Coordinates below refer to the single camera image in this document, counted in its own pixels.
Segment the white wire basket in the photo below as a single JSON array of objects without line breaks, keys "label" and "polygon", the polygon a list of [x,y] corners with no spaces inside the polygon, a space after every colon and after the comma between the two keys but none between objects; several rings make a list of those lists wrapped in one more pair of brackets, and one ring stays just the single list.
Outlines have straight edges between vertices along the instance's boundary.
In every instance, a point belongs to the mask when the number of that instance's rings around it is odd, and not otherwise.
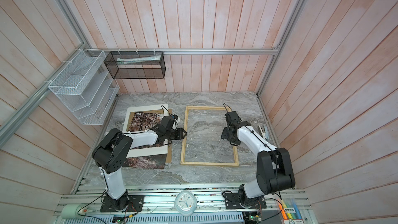
[{"label": "white wire basket", "polygon": [[105,60],[103,50],[82,49],[49,85],[55,94],[81,95]]},{"label": "white wire basket", "polygon": [[119,90],[97,72],[104,59],[103,50],[81,50],[49,85],[82,124],[102,125]]}]

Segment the clock face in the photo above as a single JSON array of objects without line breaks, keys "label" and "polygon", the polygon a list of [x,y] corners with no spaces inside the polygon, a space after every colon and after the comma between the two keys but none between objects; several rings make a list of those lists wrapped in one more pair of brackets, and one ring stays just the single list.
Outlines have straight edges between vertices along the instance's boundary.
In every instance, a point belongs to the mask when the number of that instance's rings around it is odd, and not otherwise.
[{"label": "clock face", "polygon": [[177,206],[183,210],[183,211],[188,211],[194,206],[195,199],[188,194],[188,193],[182,193],[179,195],[177,201]]}]

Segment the wooden wall panel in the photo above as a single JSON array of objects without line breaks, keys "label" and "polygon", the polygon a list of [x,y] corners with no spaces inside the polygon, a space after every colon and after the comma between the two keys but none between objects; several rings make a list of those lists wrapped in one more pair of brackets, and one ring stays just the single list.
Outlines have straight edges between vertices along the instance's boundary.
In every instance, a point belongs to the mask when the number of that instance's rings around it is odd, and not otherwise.
[{"label": "wooden wall panel", "polygon": [[397,2],[308,0],[261,95],[319,223],[396,222]]},{"label": "wooden wall panel", "polygon": [[[81,42],[56,0],[0,0],[0,19],[4,124]],[[71,191],[97,133],[53,94],[45,99],[0,151],[2,218],[12,221],[23,212],[30,219],[20,221],[47,222]]]},{"label": "wooden wall panel", "polygon": [[[297,0],[67,0],[92,47],[274,47]],[[267,56],[171,56],[122,92],[256,91]]]}]

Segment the empty wooden frame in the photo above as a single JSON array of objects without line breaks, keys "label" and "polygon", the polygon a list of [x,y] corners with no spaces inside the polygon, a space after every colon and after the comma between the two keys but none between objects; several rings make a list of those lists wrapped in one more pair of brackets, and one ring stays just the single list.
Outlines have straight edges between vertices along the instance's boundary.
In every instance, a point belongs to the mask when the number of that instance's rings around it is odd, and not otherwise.
[{"label": "empty wooden frame", "polygon": [[[187,106],[185,108],[185,120],[184,120],[184,130],[188,131],[188,113],[189,110],[225,110],[224,107],[197,107],[197,106]],[[187,162],[185,161],[185,148],[187,143],[187,137],[182,140],[182,150],[181,150],[181,164],[182,165],[202,165],[202,166],[231,166],[238,167],[239,159],[238,159],[238,149],[236,146],[233,146],[234,151],[234,163],[211,163],[211,162]]]}]

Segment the black mounting plate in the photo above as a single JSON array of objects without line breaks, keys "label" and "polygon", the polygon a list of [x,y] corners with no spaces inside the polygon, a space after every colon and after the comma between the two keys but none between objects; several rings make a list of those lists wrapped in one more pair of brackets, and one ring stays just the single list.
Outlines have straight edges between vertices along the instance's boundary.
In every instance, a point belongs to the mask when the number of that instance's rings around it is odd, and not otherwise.
[{"label": "black mounting plate", "polygon": [[[240,204],[239,193],[224,193],[225,198],[225,208],[226,209],[240,209],[243,206]],[[255,200],[253,205],[250,208],[267,208],[266,201],[264,197],[258,197],[259,200]]]},{"label": "black mounting plate", "polygon": [[[137,212],[141,212],[142,211],[142,205],[144,204],[144,196],[143,195],[129,195],[129,208],[128,208],[128,212],[132,212],[134,211],[132,209],[131,206],[134,207],[134,209]],[[114,205],[112,205],[112,202],[110,202],[107,197],[104,198],[103,202],[102,202],[102,206],[101,206],[101,213],[105,213],[105,212],[116,212]]]}]

